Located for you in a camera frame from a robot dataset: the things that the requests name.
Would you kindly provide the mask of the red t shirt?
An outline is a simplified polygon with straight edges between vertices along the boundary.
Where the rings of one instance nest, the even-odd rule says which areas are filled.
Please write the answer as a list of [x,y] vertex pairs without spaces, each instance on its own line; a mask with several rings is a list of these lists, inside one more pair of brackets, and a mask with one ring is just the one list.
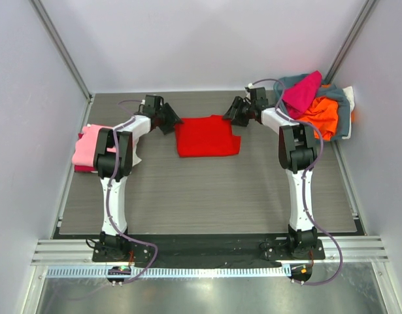
[[175,126],[176,150],[181,158],[238,155],[241,137],[234,135],[229,120],[220,115],[182,118]]

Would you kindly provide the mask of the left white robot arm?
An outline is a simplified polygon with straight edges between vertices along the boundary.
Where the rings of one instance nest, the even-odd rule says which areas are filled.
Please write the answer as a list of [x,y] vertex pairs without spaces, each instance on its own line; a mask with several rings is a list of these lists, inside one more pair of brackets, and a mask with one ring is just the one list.
[[136,146],[139,139],[158,128],[171,133],[182,119],[164,98],[147,95],[131,118],[97,133],[93,167],[102,190],[104,216],[99,241],[93,246],[94,262],[121,262],[131,256],[131,238],[127,234],[126,183],[134,165],[139,163]]

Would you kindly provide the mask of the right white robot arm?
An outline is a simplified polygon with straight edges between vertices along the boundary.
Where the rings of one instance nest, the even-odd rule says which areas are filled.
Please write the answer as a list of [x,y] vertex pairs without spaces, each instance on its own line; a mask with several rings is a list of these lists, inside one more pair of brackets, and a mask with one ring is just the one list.
[[252,85],[246,87],[245,97],[235,97],[223,119],[242,127],[255,120],[278,135],[278,161],[288,178],[291,206],[283,247],[292,258],[304,258],[318,242],[311,192],[312,168],[318,149],[312,126],[270,106],[265,88]]

